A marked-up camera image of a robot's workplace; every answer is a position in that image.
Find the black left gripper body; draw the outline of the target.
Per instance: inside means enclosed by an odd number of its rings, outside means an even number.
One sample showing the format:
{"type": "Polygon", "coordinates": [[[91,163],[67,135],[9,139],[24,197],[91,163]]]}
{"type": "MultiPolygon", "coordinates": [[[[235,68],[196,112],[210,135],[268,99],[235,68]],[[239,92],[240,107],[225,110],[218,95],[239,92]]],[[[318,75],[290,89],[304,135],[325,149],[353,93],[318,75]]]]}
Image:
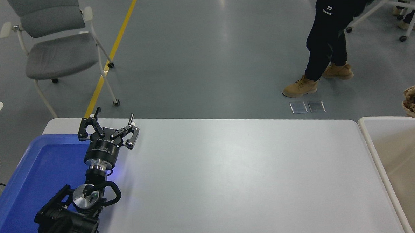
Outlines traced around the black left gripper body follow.
{"type": "Polygon", "coordinates": [[[115,139],[111,135],[117,130],[103,130],[104,137],[100,137],[97,132],[90,136],[90,144],[84,157],[84,163],[88,166],[97,161],[103,161],[107,168],[114,168],[118,158],[118,152],[123,142],[119,136],[115,139]]]}

